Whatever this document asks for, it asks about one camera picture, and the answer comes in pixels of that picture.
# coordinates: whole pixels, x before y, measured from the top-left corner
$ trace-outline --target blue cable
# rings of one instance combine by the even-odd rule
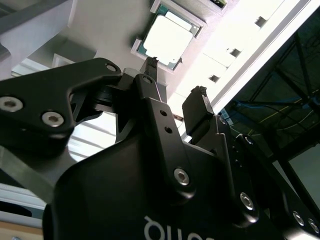
[[[279,100],[279,101],[276,101],[276,103],[286,103],[286,102],[290,102],[290,101],[294,101],[294,100],[298,100],[300,99],[300,97],[296,96],[296,97],[291,97],[291,98],[286,98],[286,99],[282,99],[282,100]],[[247,105],[247,104],[244,104],[242,102],[239,102],[237,100],[235,100],[235,102],[237,102],[238,104],[246,107],[246,108],[249,108],[249,109],[262,109],[262,108],[265,108],[265,106],[250,106],[250,105]]]

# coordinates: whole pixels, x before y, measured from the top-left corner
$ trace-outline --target black bracket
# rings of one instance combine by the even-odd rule
[[[261,206],[269,209],[271,221],[283,236],[287,239],[300,235],[319,238],[320,234],[313,229],[313,224],[319,226],[319,222],[272,163],[264,157],[257,144],[249,136],[242,134],[236,141],[245,150],[247,165],[254,176],[257,199]]]
[[[259,219],[259,209],[256,207],[258,204],[244,164],[244,156],[237,144],[233,143],[227,121],[220,115],[213,114],[210,101],[204,89],[199,86],[192,90],[182,109],[186,132],[191,133],[192,144],[216,154],[223,165],[233,223],[243,228],[254,224]]]
[[[162,175],[161,192],[170,204],[184,204],[196,193],[196,185],[171,109],[161,102],[157,84],[150,76],[138,74],[133,83],[138,92],[138,115],[142,116],[147,136],[155,142],[160,161],[161,172],[154,170],[154,174]]]

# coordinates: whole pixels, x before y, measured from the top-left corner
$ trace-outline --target screw hole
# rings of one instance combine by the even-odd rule
[[[107,64],[107,65],[106,65],[106,68],[109,69],[109,70],[112,71],[112,72],[117,71],[117,69],[116,69],[114,66],[112,66],[111,64]]]
[[[144,80],[146,83],[148,83],[148,84],[151,84],[151,83],[152,83],[152,80],[149,79],[147,76],[144,76],[144,77],[143,77],[143,80]]]
[[[59,121],[59,118],[57,118],[56,116],[50,116],[50,117],[48,117],[48,120],[53,123],[56,123]]]
[[[238,149],[235,146],[232,146],[232,150],[236,153],[239,153]]]
[[[172,134],[172,129],[170,127],[165,127],[164,130],[168,133],[168,134]]]
[[[242,164],[238,159],[234,160],[234,162],[239,168],[242,168]]]
[[[168,114],[167,114],[165,111],[162,111],[162,110],[161,110],[160,113],[161,113],[163,116],[165,116],[165,117],[168,116]]]
[[[4,105],[9,108],[14,108],[15,106],[17,106],[17,104],[14,101],[6,101]]]

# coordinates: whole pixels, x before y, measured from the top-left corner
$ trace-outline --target bolt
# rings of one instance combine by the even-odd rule
[[[227,125],[227,124],[228,124],[227,121],[226,121],[224,118],[222,118],[222,117],[219,117],[219,120],[220,120],[220,122],[222,122],[224,125]]]
[[[240,200],[248,210],[252,211],[255,208],[254,203],[245,192],[240,194]]]
[[[22,101],[13,96],[0,97],[0,109],[6,112],[14,113],[24,107]]]
[[[300,216],[299,213],[297,213],[296,211],[293,212],[293,217],[294,219],[298,222],[298,224],[300,224],[301,226],[305,225],[304,220],[302,219],[302,217]]]
[[[48,111],[42,115],[42,121],[50,127],[59,127],[64,123],[64,118],[57,112]]]
[[[250,145],[253,145],[254,142],[251,140],[251,138],[249,138],[248,136],[244,137],[244,139],[246,140],[246,142]]]
[[[317,234],[319,234],[319,233],[320,233],[320,230],[319,230],[318,226],[315,224],[315,222],[314,222],[312,219],[310,219],[310,218],[309,218],[308,222],[309,222],[310,226],[312,227],[312,229],[313,229]]]
[[[190,183],[188,174],[181,168],[176,168],[173,172],[175,179],[183,186]]]

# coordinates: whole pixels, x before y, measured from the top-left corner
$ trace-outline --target wall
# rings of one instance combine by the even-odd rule
[[[317,144],[290,161],[291,166],[320,208],[320,145]]]

